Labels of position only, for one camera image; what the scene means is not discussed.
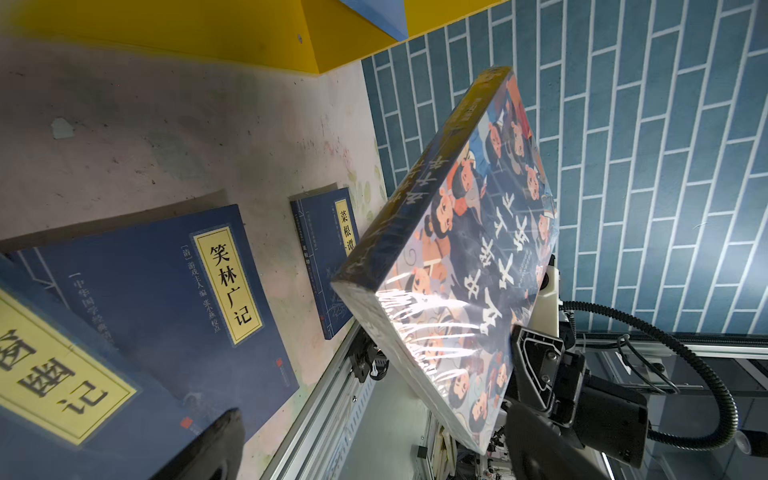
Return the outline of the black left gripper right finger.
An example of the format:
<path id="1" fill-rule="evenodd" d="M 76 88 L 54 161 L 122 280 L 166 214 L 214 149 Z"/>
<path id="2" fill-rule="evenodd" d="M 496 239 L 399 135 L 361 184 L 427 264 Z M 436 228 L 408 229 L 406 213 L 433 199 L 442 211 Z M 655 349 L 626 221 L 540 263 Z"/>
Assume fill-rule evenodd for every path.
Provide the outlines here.
<path id="1" fill-rule="evenodd" d="M 596 465 L 517 401 L 507 409 L 505 439 L 517 479 L 607 479 Z"/>

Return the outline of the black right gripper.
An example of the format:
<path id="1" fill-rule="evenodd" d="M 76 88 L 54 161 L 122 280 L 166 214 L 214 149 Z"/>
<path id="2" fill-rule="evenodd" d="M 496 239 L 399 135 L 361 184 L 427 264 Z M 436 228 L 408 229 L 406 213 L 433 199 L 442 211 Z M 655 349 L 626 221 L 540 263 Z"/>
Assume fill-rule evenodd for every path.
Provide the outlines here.
<path id="1" fill-rule="evenodd" d="M 592 375 L 585 357 L 565 352 L 565 343 L 559 337 L 514 325 L 510 348 L 521 403 L 541 414 L 551 412 L 561 362 L 567 374 L 575 376 L 571 430 L 579 442 L 631 467 L 642 465 L 649 430 L 644 396 Z"/>

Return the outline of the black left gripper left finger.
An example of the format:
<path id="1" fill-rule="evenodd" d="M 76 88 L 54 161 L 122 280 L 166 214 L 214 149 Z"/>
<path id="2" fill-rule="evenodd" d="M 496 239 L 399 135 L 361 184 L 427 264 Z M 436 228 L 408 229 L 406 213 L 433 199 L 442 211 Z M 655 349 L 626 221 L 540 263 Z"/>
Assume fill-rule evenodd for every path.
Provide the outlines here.
<path id="1" fill-rule="evenodd" d="M 242 412 L 225 411 L 151 479 L 237 478 L 245 443 Z"/>

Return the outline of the colourful cartoon history book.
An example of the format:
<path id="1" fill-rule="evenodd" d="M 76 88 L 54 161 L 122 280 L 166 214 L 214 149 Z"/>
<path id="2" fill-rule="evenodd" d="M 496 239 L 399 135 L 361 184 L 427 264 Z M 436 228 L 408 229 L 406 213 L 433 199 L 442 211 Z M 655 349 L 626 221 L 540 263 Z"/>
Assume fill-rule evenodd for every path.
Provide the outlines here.
<path id="1" fill-rule="evenodd" d="M 489 445 L 555 249 L 553 194 L 508 66 L 482 72 L 333 279 L 438 422 Z"/>

